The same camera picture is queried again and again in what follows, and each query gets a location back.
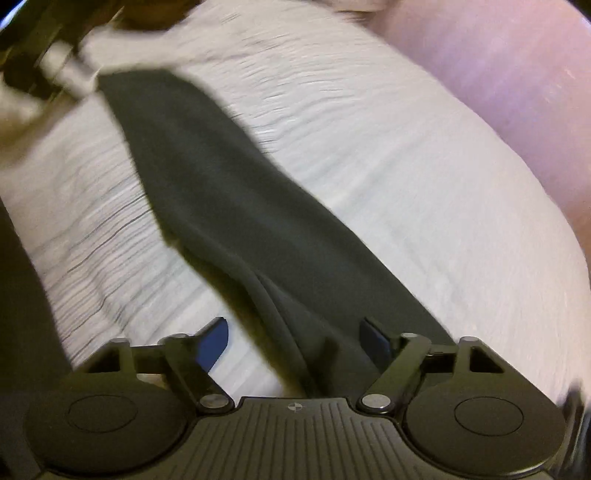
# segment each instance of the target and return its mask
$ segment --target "dark gray pants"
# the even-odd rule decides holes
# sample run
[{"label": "dark gray pants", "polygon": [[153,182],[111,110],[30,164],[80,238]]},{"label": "dark gray pants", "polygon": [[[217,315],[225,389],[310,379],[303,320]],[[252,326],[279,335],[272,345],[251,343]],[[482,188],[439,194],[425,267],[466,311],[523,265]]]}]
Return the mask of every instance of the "dark gray pants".
[{"label": "dark gray pants", "polygon": [[246,288],[309,395],[358,397],[378,377],[374,317],[452,343],[343,223],[281,173],[200,89],[163,70],[101,77],[159,220]]}]

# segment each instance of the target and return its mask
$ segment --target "metal screw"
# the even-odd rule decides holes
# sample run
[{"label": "metal screw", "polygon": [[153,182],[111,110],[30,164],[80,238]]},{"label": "metal screw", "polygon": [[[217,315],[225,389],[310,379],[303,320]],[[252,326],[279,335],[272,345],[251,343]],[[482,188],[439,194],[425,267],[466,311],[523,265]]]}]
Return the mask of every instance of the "metal screw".
[{"label": "metal screw", "polygon": [[215,410],[217,408],[224,408],[226,405],[230,403],[230,401],[225,395],[220,395],[219,393],[211,393],[209,395],[201,397],[199,403],[205,408],[211,408],[212,410]]},{"label": "metal screw", "polygon": [[371,393],[361,399],[364,407],[374,410],[385,410],[390,405],[390,399],[381,393]]}]

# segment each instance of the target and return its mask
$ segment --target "white cloth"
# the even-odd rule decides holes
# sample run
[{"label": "white cloth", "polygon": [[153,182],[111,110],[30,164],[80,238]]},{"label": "white cloth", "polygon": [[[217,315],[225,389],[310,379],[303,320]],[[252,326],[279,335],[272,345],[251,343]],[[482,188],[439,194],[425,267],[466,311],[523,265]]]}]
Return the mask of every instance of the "white cloth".
[{"label": "white cloth", "polygon": [[[563,215],[490,127],[370,33],[301,1],[207,0],[166,33],[97,31],[85,53],[205,87],[455,338],[481,338],[553,400],[591,385],[589,279]],[[243,292],[163,238],[100,94],[0,172],[0,195],[74,362],[223,315],[222,387],[297,394]]]}]

